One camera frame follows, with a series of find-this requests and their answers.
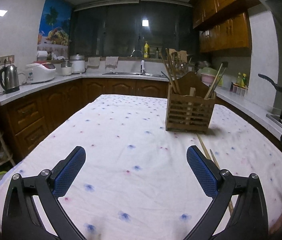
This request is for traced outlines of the wooden chopstick short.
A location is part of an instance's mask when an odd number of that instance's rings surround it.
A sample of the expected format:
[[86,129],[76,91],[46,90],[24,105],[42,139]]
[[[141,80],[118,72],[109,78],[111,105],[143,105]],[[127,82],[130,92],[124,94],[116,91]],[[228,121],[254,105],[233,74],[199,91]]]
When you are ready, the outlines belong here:
[[[216,159],[216,157],[215,157],[215,155],[214,155],[214,153],[213,153],[212,150],[210,150],[210,154],[211,154],[211,156],[212,156],[212,159],[213,159],[214,164],[217,166],[218,169],[220,169],[219,163],[217,162],[217,159]],[[233,211],[234,211],[234,207],[233,207],[233,203],[232,203],[231,200],[229,201],[228,209],[229,209],[230,215],[232,215],[232,213],[233,213]]]

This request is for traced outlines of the wooden chopstick long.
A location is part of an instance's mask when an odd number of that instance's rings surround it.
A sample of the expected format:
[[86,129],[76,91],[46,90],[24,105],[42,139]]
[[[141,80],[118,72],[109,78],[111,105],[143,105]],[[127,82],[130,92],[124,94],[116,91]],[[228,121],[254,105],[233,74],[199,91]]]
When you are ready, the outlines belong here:
[[203,152],[204,152],[206,158],[209,159],[209,160],[211,160],[211,156],[210,156],[209,152],[207,151],[207,148],[206,148],[206,146],[205,146],[205,144],[204,144],[204,142],[203,142],[201,136],[200,136],[199,134],[197,134],[197,137],[198,137],[198,140],[199,140],[199,142],[200,142],[200,145],[201,145],[201,147],[202,147],[202,149],[203,149]]

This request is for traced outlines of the metal chopstick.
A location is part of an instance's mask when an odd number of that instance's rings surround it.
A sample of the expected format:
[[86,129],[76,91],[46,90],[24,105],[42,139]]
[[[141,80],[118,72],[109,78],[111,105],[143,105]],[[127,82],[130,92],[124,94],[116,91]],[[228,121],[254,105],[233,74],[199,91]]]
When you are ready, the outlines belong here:
[[205,96],[205,99],[209,99],[212,96],[214,90],[216,89],[217,85],[219,84],[220,80],[222,79],[223,74],[225,73],[227,68],[228,68],[228,62],[227,61],[221,62],[220,67],[217,71],[216,77],[213,80],[213,83],[210,85],[209,90]]

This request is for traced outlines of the floral white tablecloth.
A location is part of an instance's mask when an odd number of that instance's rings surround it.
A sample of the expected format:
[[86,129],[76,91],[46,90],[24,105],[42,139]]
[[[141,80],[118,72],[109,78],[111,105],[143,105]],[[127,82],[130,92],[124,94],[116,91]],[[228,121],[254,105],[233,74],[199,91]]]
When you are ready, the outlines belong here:
[[165,99],[102,95],[52,131],[0,182],[0,227],[11,177],[53,168],[76,146],[86,161],[62,207],[87,239],[182,239],[211,202],[188,165],[188,147],[213,151],[221,168],[256,173],[268,222],[282,208],[282,153],[252,125],[216,105],[206,134],[168,132]]

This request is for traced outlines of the wooden utensil holder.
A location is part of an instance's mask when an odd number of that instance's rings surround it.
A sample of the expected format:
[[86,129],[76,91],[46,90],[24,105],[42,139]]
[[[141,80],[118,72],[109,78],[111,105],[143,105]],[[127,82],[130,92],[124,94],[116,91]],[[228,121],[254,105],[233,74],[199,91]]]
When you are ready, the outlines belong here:
[[180,93],[169,86],[166,106],[165,129],[167,131],[207,133],[216,103],[216,93],[209,92],[194,72],[177,79]]

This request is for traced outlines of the stainless electric kettle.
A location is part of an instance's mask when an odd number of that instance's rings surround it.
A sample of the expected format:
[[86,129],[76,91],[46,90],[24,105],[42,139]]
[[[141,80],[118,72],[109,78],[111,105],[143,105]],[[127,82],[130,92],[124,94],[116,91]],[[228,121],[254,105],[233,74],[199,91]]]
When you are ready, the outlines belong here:
[[17,67],[13,64],[3,66],[0,70],[0,85],[6,94],[19,90]]

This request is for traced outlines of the white red rice cooker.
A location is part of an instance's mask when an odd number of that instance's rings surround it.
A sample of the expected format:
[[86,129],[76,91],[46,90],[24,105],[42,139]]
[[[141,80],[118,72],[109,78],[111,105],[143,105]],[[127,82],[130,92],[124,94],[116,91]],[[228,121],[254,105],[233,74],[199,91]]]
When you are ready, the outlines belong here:
[[24,71],[29,84],[47,82],[56,76],[56,67],[49,62],[27,64]]

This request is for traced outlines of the green pink plastic basket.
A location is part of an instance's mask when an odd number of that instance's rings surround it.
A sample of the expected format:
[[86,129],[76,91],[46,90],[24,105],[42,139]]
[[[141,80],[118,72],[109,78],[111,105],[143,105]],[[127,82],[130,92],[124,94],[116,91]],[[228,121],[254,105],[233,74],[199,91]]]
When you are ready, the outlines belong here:
[[216,74],[217,70],[210,67],[204,67],[201,69],[201,80],[202,82],[211,85],[216,77]]

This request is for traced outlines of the white steel pot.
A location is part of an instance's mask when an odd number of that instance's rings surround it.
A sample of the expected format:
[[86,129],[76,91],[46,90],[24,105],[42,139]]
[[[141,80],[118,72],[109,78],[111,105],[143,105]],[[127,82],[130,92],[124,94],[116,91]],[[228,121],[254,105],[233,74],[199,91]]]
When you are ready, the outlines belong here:
[[69,60],[72,65],[72,74],[82,74],[85,72],[84,55],[72,55]]

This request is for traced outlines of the dish drying rack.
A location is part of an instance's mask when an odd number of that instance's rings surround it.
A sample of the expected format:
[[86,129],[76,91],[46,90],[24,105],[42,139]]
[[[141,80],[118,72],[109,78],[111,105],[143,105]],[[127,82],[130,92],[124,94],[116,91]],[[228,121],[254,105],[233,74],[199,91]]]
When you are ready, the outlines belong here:
[[181,77],[192,71],[192,66],[189,64],[186,50],[176,51],[175,49],[170,48],[169,55],[177,77]]

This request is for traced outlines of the tropical fruit poster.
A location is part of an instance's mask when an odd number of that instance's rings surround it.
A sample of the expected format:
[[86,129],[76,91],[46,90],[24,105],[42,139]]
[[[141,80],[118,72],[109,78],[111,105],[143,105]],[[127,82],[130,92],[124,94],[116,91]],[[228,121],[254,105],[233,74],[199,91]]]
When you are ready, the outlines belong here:
[[38,32],[38,51],[52,53],[53,59],[66,59],[72,6],[64,0],[45,0]]

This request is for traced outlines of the yellow oil bottle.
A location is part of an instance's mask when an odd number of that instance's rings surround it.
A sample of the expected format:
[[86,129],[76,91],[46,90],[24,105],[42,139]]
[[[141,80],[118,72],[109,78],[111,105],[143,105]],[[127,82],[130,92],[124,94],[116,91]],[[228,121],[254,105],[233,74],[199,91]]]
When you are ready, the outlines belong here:
[[148,59],[149,57],[150,57],[150,46],[148,42],[146,41],[144,45],[144,58]]

